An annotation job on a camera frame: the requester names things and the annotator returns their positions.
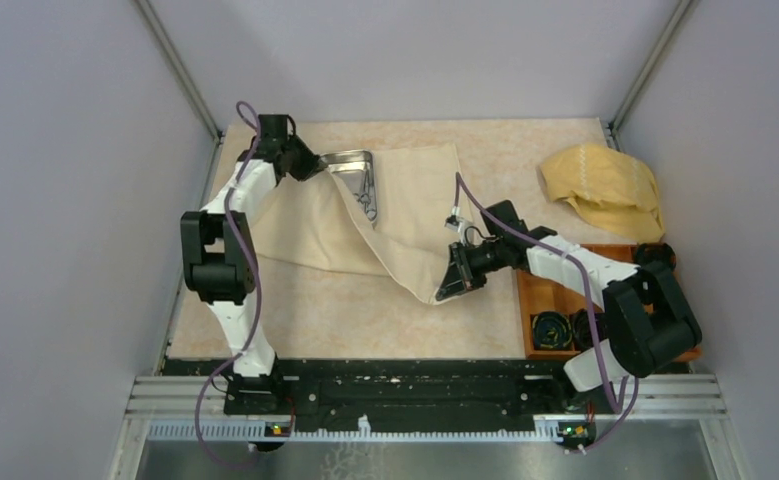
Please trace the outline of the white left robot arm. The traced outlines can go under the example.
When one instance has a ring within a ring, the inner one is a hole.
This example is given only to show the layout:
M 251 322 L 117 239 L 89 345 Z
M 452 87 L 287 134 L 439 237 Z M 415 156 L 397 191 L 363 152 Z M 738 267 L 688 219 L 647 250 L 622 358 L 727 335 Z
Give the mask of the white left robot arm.
M 255 378 L 248 401 L 268 414 L 282 407 L 286 388 L 268 376 L 276 354 L 260 322 L 263 291 L 250 222 L 282 179 L 308 180 L 322 165 L 291 116 L 260 114 L 255 126 L 258 132 L 237 156 L 230 178 L 201 209 L 183 213 L 179 230 L 186 287 L 217 319 L 232 372 Z

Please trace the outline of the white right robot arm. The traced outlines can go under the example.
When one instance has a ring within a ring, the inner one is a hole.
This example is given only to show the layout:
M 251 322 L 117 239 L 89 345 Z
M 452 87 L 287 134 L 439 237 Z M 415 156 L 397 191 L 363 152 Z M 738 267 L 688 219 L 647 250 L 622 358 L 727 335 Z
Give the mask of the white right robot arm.
M 567 361 L 565 376 L 551 385 L 559 409 L 577 412 L 604 379 L 645 378 L 701 343 L 700 325 L 668 264 L 613 260 L 550 228 L 530 229 L 509 200 L 482 216 L 488 238 L 450 244 L 437 301 L 478 290 L 489 273 L 512 268 L 581 294 L 603 313 L 605 339 Z

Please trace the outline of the steel instrument tray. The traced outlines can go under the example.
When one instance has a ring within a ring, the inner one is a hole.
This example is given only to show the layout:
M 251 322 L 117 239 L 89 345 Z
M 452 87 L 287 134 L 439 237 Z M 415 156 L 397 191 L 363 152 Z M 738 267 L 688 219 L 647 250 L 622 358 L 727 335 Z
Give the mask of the steel instrument tray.
M 333 180 L 337 182 L 337 186 L 340 188 L 342 205 L 346 207 L 348 212 L 358 209 L 360 213 L 355 214 L 355 217 L 367 219 L 371 228 L 375 229 L 378 224 L 379 210 L 373 153 L 369 150 L 359 149 L 324 153 L 319 156 L 326 164 L 325 170 L 333 177 Z M 360 187 L 362 170 L 366 166 L 371 168 L 375 183 L 373 204 L 376 207 L 376 214 L 372 218 L 366 216 L 355 197 Z

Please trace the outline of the cream cloth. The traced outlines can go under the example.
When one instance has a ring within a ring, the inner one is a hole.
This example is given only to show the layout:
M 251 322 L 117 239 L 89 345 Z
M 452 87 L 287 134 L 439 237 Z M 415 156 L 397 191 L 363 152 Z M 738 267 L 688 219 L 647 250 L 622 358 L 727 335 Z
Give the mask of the cream cloth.
M 251 222 L 256 252 L 324 271 L 387 276 L 437 305 L 449 246 L 459 238 L 445 221 L 460 170 L 452 143 L 375 152 L 374 220 L 339 175 L 285 178 Z

